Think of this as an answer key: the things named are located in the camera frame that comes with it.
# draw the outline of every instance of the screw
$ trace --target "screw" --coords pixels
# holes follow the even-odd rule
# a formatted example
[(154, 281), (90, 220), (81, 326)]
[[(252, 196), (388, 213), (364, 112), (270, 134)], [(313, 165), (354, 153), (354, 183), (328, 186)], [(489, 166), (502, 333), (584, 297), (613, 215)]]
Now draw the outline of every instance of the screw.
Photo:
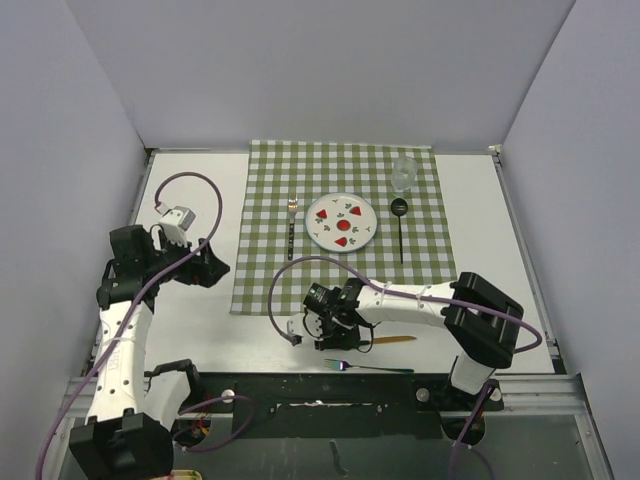
[[(235, 396), (235, 392), (233, 390), (231, 390), (230, 388), (227, 388), (225, 391), (222, 392), (222, 395), (220, 395), (221, 397), (233, 397)], [(223, 400), (222, 403), (231, 403), (233, 402), (233, 399), (230, 398), (229, 400)]]
[(429, 390), (422, 387), (416, 390), (416, 398), (419, 402), (426, 403), (429, 401)]
[(500, 400), (502, 400), (502, 392), (500, 391), (500, 389), (496, 388), (491, 394), (491, 396), (489, 397), (489, 399), (491, 399), (494, 402), (499, 402)]

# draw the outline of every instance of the silver fork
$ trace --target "silver fork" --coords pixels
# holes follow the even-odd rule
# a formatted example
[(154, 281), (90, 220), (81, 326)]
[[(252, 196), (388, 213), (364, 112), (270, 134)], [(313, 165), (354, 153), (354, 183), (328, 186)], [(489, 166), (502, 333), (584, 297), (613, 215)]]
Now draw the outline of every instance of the silver fork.
[(289, 195), (289, 252), (288, 260), (293, 260), (293, 233), (295, 231), (296, 213), (298, 213), (298, 195)]

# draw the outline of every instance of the knife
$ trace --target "knife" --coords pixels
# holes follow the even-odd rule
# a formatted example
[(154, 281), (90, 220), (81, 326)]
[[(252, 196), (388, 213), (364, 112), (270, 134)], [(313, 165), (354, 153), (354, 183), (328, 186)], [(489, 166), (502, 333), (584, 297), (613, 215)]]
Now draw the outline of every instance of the knife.
[[(398, 342), (409, 342), (411, 340), (417, 340), (416, 337), (412, 337), (411, 335), (396, 335), (393, 337), (380, 337), (374, 338), (373, 344), (380, 345), (382, 343), (398, 343)], [(360, 346), (369, 345), (371, 342), (369, 340), (363, 340), (360, 342)]]

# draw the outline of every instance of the cable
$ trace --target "cable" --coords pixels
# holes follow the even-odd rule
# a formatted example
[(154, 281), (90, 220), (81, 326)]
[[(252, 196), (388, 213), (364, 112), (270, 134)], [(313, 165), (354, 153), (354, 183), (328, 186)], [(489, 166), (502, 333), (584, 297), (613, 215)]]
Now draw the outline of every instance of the cable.
[(491, 480), (496, 480), (498, 478), (496, 476), (496, 471), (491, 465), (491, 462), (489, 461), (487, 456), (481, 450), (478, 450), (475, 447), (470, 448), (469, 450), (471, 451), (471, 453), (474, 453), (482, 463), (484, 463), (485, 467), (487, 467), (487, 470), (489, 471), (489, 478), (491, 478)]
[[(286, 264), (284, 267), (282, 267), (280, 270), (278, 270), (276, 272), (276, 274), (273, 277), (273, 280), (271, 281), (271, 286), (269, 287), (269, 294), (267, 295), (267, 312), (269, 314), (269, 320), (271, 321), (271, 325), (273, 325), (273, 328), (276, 330), (276, 332), (278, 332), (278, 334), (284, 338), (285, 340), (289, 341), (289, 343), (291, 343), (291, 345), (295, 346), (297, 344), (300, 343), (300, 338), (295, 337), (293, 335), (289, 335), (286, 332), (284, 332), (277, 324), (276, 319), (273, 316), (273, 308), (271, 306), (271, 303), (273, 301), (273, 291), (275, 289), (276, 283), (278, 281), (278, 279), (280, 278), (280, 276), (289, 268), (293, 267), (294, 265), (301, 263), (301, 262), (306, 262), (306, 261), (310, 261), (310, 260), (321, 260), (321, 261), (325, 261), (325, 262), (330, 262), (333, 263), (334, 265), (339, 266), (340, 268), (343, 268), (344, 270), (348, 271), (349, 273), (351, 273), (352, 275), (354, 275), (356, 278), (358, 278), (359, 280), (361, 280), (365, 285), (367, 285), (368, 287), (371, 287), (373, 290), (375, 290), (376, 292), (384, 292), (386, 295), (394, 295), (396, 297), (402, 297), (402, 298), (409, 298), (411, 300), (415, 299), (416, 296), (415, 294), (411, 294), (411, 293), (406, 293), (406, 292), (398, 292), (396, 290), (387, 290), (386, 288), (382, 288), (379, 287), (377, 285), (375, 285), (371, 280), (369, 280), (367, 277), (365, 277), (364, 275), (362, 275), (360, 272), (358, 272), (357, 270), (355, 270), (354, 268), (338, 261), (338, 260), (334, 260), (333, 258), (330, 257), (323, 257), (323, 256), (309, 256), (309, 257), (300, 257), (300, 258), (296, 258), (295, 260), (289, 262), (288, 264)], [(463, 300), (456, 300), (453, 298), (442, 298), (442, 297), (432, 297), (430, 295), (424, 295), (420, 297), (420, 300), (425, 301), (425, 302), (434, 302), (434, 303), (444, 303), (444, 304), (448, 304), (448, 305), (455, 305), (457, 307), (463, 307), (463, 308), (471, 308), (471, 309), (475, 309), (479, 312), (482, 313), (486, 313), (488, 315), (493, 315), (495, 317), (499, 317), (502, 318), (508, 322), (511, 322), (515, 325), (517, 325), (518, 327), (524, 328), (525, 330), (527, 330), (528, 332), (532, 333), (533, 336), (536, 337), (536, 339), (531, 342), (528, 345), (525, 345), (524, 347), (519, 347), (516, 348), (514, 350), (514, 353), (522, 353), (522, 352), (526, 352), (528, 350), (532, 350), (534, 348), (536, 348), (538, 345), (542, 344), (542, 335), (540, 335), (540, 333), (533, 328), (531, 325), (529, 325), (526, 322), (523, 322), (521, 319), (516, 318), (512, 315), (508, 315), (504, 312), (501, 312), (499, 310), (494, 310), (493, 308), (488, 308), (485, 307), (484, 305), (478, 305), (475, 303), (471, 303), (471, 302), (465, 302)]]
[[(171, 175), (170, 177), (165, 179), (160, 184), (158, 189), (156, 190), (156, 193), (155, 193), (155, 196), (154, 196), (154, 201), (155, 201), (156, 206), (158, 206), (160, 204), (160, 200), (159, 200), (160, 193), (162, 192), (164, 187), (166, 187), (169, 183), (171, 183), (176, 178), (180, 178), (180, 177), (196, 177), (196, 178), (200, 178), (201, 180), (204, 180), (205, 182), (207, 182), (211, 186), (211, 188), (213, 188), (213, 190), (215, 191), (216, 197), (218, 199), (218, 214), (216, 216), (216, 221), (215, 221), (215, 223), (213, 225), (213, 228), (211, 229), (211, 232), (205, 238), (204, 242), (200, 243), (200, 245), (198, 245), (198, 247), (196, 247), (191, 253), (185, 255), (180, 260), (178, 260), (175, 263), (169, 265), (164, 270), (162, 270), (159, 273), (157, 273), (156, 275), (154, 275), (147, 283), (145, 283), (145, 285), (142, 287), (140, 292), (138, 292), (138, 294), (135, 296), (135, 298), (131, 302), (131, 306), (129, 307), (129, 310), (127, 310), (127, 313), (125, 314), (124, 318), (122, 319), (122, 323), (120, 324), (120, 328), (118, 328), (118, 330), (115, 333), (116, 337), (121, 337), (122, 336), (122, 334), (124, 333), (125, 329), (129, 325), (129, 322), (131, 321), (131, 317), (133, 316), (134, 310), (140, 304), (140, 302), (142, 302), (142, 299), (147, 294), (149, 289), (151, 287), (153, 287), (165, 275), (170, 273), (172, 270), (175, 270), (180, 265), (188, 262), (191, 258), (196, 256), (198, 254), (198, 252), (200, 252), (203, 248), (205, 248), (205, 246), (207, 246), (209, 244), (209, 241), (211, 240), (213, 235), (218, 230), (218, 227), (220, 226), (220, 220), (222, 219), (222, 194), (220, 193), (220, 190), (218, 189), (218, 187), (216, 186), (215, 183), (213, 183), (209, 178), (207, 178), (204, 175), (202, 175), (200, 173), (197, 173), (197, 172), (180, 172), (180, 173), (176, 173), (175, 175)], [(104, 351), (102, 356), (100, 356), (100, 358), (98, 360), (96, 360), (96, 362), (93, 365), (93, 368), (91, 368), (91, 370), (89, 370), (89, 372), (83, 377), (83, 379), (80, 382), (80, 384), (78, 385), (78, 387), (73, 391), (69, 401), (58, 412), (58, 415), (56, 416), (55, 420), (53, 421), (53, 425), (51, 425), (51, 428), (49, 428), (49, 430), (47, 431), (47, 433), (45, 435), (45, 440), (44, 440), (44, 442), (42, 444), (42, 447), (40, 448), (40, 452), (38, 453), (38, 460), (36, 462), (36, 480), (42, 480), (44, 461), (45, 461), (46, 456), (47, 456), (47, 450), (49, 450), (49, 446), (51, 445), (51, 441), (53, 440), (53, 437), (56, 434), (56, 430), (58, 429), (58, 427), (60, 426), (60, 424), (64, 420), (64, 417), (67, 414), (67, 412), (69, 411), (69, 409), (71, 408), (71, 405), (73, 405), (73, 402), (76, 401), (76, 399), (78, 398), (78, 396), (80, 395), (80, 393), (82, 392), (84, 387), (86, 387), (87, 384), (91, 381), (91, 379), (100, 371), (100, 368), (109, 359), (109, 357), (111, 356), (111, 354), (113, 353), (113, 351), (115, 350), (117, 345), (118, 345), (118, 342), (111, 342), (109, 344), (109, 346)]]
[[(220, 402), (224, 402), (225, 400), (244, 400), (246, 402), (249, 402), (251, 404), (251, 413), (249, 414), (249, 417), (244, 421), (244, 423), (242, 425), (240, 425), (240, 427), (233, 432), (231, 435), (229, 435), (227, 438), (225, 438), (224, 440), (222, 440), (221, 442), (216, 443), (215, 445), (211, 445), (208, 447), (202, 447), (202, 448), (198, 448), (198, 447), (192, 447), (192, 448), (186, 448), (183, 447), (183, 451), (188, 452), (188, 453), (206, 453), (206, 452), (212, 452), (214, 450), (218, 450), (226, 445), (229, 445), (232, 441), (234, 441), (236, 438), (238, 438), (238, 436), (240, 434), (242, 434), (247, 427), (249, 426), (249, 424), (253, 421), (253, 417), (256, 414), (256, 402), (249, 397), (245, 397), (244, 395), (227, 395), (224, 397), (217, 397), (217, 398), (212, 398), (209, 400), (205, 400), (204, 402), (198, 403), (196, 405), (193, 405), (189, 408), (185, 408), (184, 410), (182, 410), (178, 415), (184, 415), (185, 413), (191, 413), (195, 410), (199, 410), (202, 407), (206, 407), (207, 405), (213, 405), (214, 403), (220, 403)], [(175, 438), (177, 436), (179, 436), (180, 434), (186, 432), (188, 429), (183, 429), (180, 430), (178, 433), (176, 433), (173, 438), (175, 440)]]
[(473, 410), (471, 411), (471, 415), (467, 417), (467, 421), (462, 427), (462, 430), (460, 431), (460, 435), (458, 435), (458, 438), (453, 444), (453, 449), (451, 450), (451, 455), (449, 456), (449, 468), (447, 469), (448, 480), (454, 479), (456, 458), (458, 457), (458, 453), (460, 452), (462, 445), (466, 445), (462, 443), (462, 440), (464, 439), (465, 435), (467, 434), (467, 432), (475, 422), (476, 417), (478, 416), (478, 412), (480, 411), (480, 409), (482, 408), (482, 405), (484, 404), (485, 398), (489, 397), (493, 392), (493, 390), (494, 390), (494, 387), (489, 385), (488, 383), (485, 383), (482, 386), (482, 390), (480, 390), (480, 395), (478, 395), (478, 400), (476, 401), (476, 404), (473, 407)]
[(371, 338), (369, 339), (369, 348), (367, 348), (366, 350), (360, 350), (360, 347), (356, 347), (356, 350), (358, 350), (360, 353), (369, 353), (373, 349), (373, 341), (375, 340), (375, 336), (373, 333), (374, 328), (376, 327), (369, 327), (369, 333), (371, 333)]

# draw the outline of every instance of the fork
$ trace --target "fork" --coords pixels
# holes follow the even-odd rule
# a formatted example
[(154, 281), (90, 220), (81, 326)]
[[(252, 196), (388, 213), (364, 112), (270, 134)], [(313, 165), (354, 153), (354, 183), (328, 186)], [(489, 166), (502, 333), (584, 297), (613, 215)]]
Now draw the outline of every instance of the fork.
[(366, 368), (368, 370), (382, 370), (385, 372), (413, 373), (413, 368), (366, 367), (364, 365), (351, 365), (349, 362), (345, 362), (344, 360), (334, 360), (333, 358), (325, 358), (324, 366), (332, 370), (338, 370), (340, 372), (344, 372), (349, 368)]
[(288, 260), (293, 260), (293, 233), (295, 231), (296, 213), (298, 213), (298, 195), (289, 195), (289, 252)]

